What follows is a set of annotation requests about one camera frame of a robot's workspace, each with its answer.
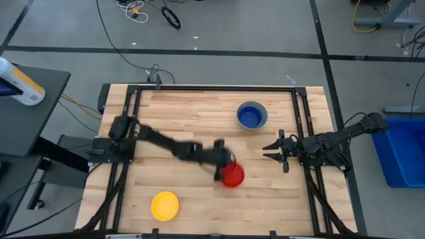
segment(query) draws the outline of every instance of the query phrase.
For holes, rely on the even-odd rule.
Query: black floor line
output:
[[[338,54],[330,54],[329,59],[330,60],[358,60],[358,61],[368,61],[368,62],[425,62],[424,57],[410,58],[410,57],[399,57],[399,56],[353,56],[353,55],[338,55]]]
[[[49,47],[49,46],[5,46],[4,51],[23,52],[72,52],[72,53],[112,53],[113,48],[88,48],[88,47]],[[299,59],[322,59],[321,54],[294,53],[294,52],[261,52],[261,51],[237,51],[237,50],[161,50],[161,49],[130,49],[119,48],[122,54],[158,54],[177,56],[252,56],[252,57],[278,57]],[[329,60],[354,60],[365,62],[425,62],[425,58],[410,58],[397,56],[358,56],[328,54]]]
[[[75,47],[44,47],[44,46],[7,46],[6,50],[26,52],[75,52],[75,53],[114,53],[113,48],[75,48]],[[261,56],[280,58],[321,59],[320,54],[291,52],[259,52],[234,50],[159,50],[159,49],[118,49],[122,54],[166,54],[192,56]]]
[[[329,93],[331,96],[331,103],[333,108],[333,113],[335,115],[335,121],[338,129],[344,128],[343,115],[341,113],[341,107],[339,105],[337,88],[335,86],[335,81],[333,80],[331,63],[329,61],[329,55],[327,54],[325,37],[323,36],[323,31],[321,29],[321,23],[319,18],[319,12],[317,11],[317,5],[315,0],[309,0],[311,13],[313,14],[313,21],[317,33],[317,39],[319,41],[321,55],[323,57],[323,66],[325,67],[325,74],[327,79],[327,85],[329,88]],[[351,160],[351,154],[348,153],[348,158]],[[365,217],[363,215],[363,209],[360,202],[359,189],[357,188],[357,182],[355,181],[354,169],[348,174],[348,188],[350,192],[351,204],[353,205],[353,212],[355,217],[355,222],[357,225],[357,231],[359,234],[366,236],[367,229],[365,223]]]
[[[18,29],[19,25],[22,23],[22,20],[24,19],[25,15],[27,15],[29,9],[31,8],[31,5],[34,3],[34,0],[28,0],[27,4],[25,5],[24,9],[21,11],[21,14],[19,14],[18,19],[16,19],[15,23],[13,24],[10,31],[7,33],[7,36],[3,43],[0,46],[0,55],[3,54],[5,47],[9,44],[9,42],[12,40],[13,35],[16,33],[16,30]]]

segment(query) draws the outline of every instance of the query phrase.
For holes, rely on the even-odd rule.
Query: gray table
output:
[[[0,161],[9,167],[0,178],[0,202],[7,203],[9,213],[1,234],[16,213],[35,172],[43,170],[28,209],[34,209],[45,183],[47,171],[53,163],[66,165],[82,173],[88,172],[88,162],[81,155],[68,151],[40,136],[56,103],[70,78],[69,72],[18,66],[46,91],[43,101],[35,106],[24,106],[15,99],[0,97]]]

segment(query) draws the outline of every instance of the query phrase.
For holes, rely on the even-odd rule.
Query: blue bin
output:
[[[388,130],[372,135],[390,187],[425,188],[425,119],[385,119]]]

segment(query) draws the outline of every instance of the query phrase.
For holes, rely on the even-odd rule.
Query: yellow plate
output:
[[[162,222],[171,220],[179,211],[179,199],[171,192],[158,193],[152,200],[151,212]]]

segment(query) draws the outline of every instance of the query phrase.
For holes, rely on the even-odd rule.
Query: white cable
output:
[[[145,16],[146,16],[146,20],[144,20],[144,21],[138,21],[138,20],[135,20],[135,19],[133,19],[132,17],[130,17],[130,16],[127,14],[128,12],[133,12],[133,9],[135,9],[135,8],[142,8],[142,7],[145,5],[145,3],[144,3],[143,1],[132,1],[132,2],[128,3],[126,6],[125,6],[125,5],[120,5],[120,4],[118,3],[118,1],[117,1],[117,5],[120,7],[120,9],[121,9],[122,11],[124,11],[124,12],[125,12],[126,17],[127,17],[128,19],[130,19],[130,20],[134,21],[134,22],[137,22],[137,23],[146,23],[146,22],[147,22],[147,20],[149,20],[149,16],[148,16],[146,13],[139,13],[139,12],[137,12],[137,13],[136,13],[137,15],[145,15]]]
[[[407,18],[408,19],[410,18],[410,8],[412,7],[412,5],[413,5],[413,3],[411,3],[410,6],[409,6],[409,8],[407,8]],[[407,29],[409,29],[409,26],[407,26],[406,29],[403,32],[403,37],[402,37],[402,39],[403,39],[403,45],[406,44],[406,32],[407,32]],[[406,46],[406,52],[409,52],[409,47],[408,46]]]

